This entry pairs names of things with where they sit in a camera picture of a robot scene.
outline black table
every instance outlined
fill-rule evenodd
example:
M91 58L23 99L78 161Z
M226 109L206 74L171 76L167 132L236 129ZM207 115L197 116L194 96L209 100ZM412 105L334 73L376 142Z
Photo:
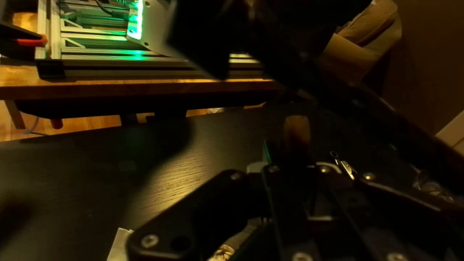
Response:
M116 229L134 229L223 170L260 161L286 115L308 115L313 154L360 171L410 171L352 119L281 106L0 144L0 260L106 260Z

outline metal rack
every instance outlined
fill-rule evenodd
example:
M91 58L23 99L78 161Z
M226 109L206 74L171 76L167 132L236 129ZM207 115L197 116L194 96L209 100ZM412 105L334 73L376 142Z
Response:
M186 78L209 77L163 44L165 9L144 0L149 9L145 32L149 41L128 38L128 23L87 0L39 0L38 32L49 44L35 58L41 78ZM263 77L248 55L231 57L231 77Z

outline metal frame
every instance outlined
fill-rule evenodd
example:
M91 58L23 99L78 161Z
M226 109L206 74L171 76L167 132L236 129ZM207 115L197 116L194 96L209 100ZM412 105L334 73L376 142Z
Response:
M49 44L36 49L36 63L41 78L115 78L118 77L144 77L144 78L183 78L183 77L209 77L202 70L196 70L187 60L178 58L163 44L163 26L147 23L142 42L148 41L148 51L144 44L136 44L126 38L126 28L84 28L70 19L62 18L62 9L58 0L39 0L38 3L38 31L47 35ZM96 3L81 0L61 0L68 9L102 15L102 19L112 20L102 12ZM160 12L163 6L158 0L147 0L151 16ZM263 77L258 64L248 55L231 57L231 77Z

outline green light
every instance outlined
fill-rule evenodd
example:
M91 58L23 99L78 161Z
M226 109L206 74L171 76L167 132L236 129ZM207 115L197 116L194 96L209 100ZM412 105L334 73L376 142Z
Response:
M144 0L138 0L136 3L136 18L134 18L134 15L131 13L129 13L128 36L139 41L142 38L142 31L144 31Z

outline black mechanical device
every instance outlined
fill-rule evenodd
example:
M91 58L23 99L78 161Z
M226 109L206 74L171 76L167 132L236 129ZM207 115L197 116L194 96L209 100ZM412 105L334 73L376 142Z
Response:
M226 78L228 55L245 49L283 87L355 116L408 167L363 173L335 151L316 161L308 122L290 121L284 145L265 144L265 161L219 174L136 229L126 244L129 260L464 260L463 158L367 89L321 77L312 61L368 3L170 3L168 44L205 71ZM310 35L309 54L283 38L289 29Z

